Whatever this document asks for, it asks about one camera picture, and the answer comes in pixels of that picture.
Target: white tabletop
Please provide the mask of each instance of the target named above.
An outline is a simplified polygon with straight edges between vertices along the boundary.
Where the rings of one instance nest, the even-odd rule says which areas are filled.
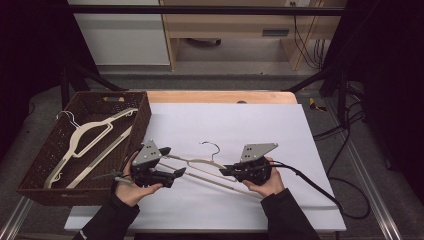
[[[245,144],[278,143],[267,156],[302,171],[333,195],[313,141],[303,109],[298,104],[205,104],[153,103],[145,139],[171,147],[171,154],[184,158],[211,159],[233,164],[240,160]],[[162,159],[175,168],[184,162]],[[172,171],[158,166],[159,170]],[[319,232],[344,231],[346,226],[336,205],[288,169],[279,169],[312,226]],[[239,191],[238,182],[225,181],[192,168],[193,173]],[[249,232],[265,231],[267,220],[260,199],[184,175],[172,188],[160,189],[140,203],[141,213],[130,226],[134,231],[154,232]],[[73,207],[65,225],[81,229],[99,207]]]

